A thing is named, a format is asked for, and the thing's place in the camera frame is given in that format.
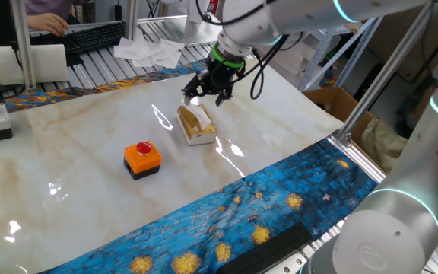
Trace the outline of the person's bare hand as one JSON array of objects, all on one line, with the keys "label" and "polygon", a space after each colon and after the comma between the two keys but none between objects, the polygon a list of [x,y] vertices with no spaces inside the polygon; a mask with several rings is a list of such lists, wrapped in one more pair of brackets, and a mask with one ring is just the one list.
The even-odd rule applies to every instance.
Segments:
[{"label": "person's bare hand", "polygon": [[58,37],[64,36],[65,31],[69,30],[69,24],[53,13],[28,15],[27,23],[32,30],[47,31]]}]

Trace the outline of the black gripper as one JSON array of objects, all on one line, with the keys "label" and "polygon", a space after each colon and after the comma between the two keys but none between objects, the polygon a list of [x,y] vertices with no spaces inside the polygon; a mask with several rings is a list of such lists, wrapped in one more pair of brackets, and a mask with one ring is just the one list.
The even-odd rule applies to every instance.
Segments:
[{"label": "black gripper", "polygon": [[206,70],[197,74],[197,78],[192,78],[181,90],[185,105],[190,105],[194,97],[203,97],[204,94],[218,94],[215,101],[217,107],[232,98],[233,77],[237,76],[240,68],[211,60],[206,61],[206,66]]}]

